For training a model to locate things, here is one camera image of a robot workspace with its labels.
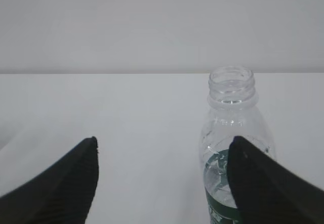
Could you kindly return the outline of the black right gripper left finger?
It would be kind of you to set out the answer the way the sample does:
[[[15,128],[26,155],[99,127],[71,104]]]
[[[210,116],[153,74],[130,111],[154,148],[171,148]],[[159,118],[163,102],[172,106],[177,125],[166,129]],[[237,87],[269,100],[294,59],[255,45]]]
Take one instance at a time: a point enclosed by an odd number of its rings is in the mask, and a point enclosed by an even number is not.
[[[98,141],[86,138],[1,197],[1,223],[85,223],[99,179]]]

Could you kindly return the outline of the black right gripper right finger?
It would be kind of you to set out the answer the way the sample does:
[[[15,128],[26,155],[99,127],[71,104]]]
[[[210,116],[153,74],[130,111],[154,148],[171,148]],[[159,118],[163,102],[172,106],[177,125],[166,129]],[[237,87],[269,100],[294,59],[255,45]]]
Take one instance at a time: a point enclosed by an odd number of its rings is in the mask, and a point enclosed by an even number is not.
[[[323,190],[244,137],[230,144],[227,177],[243,223],[323,223]]]

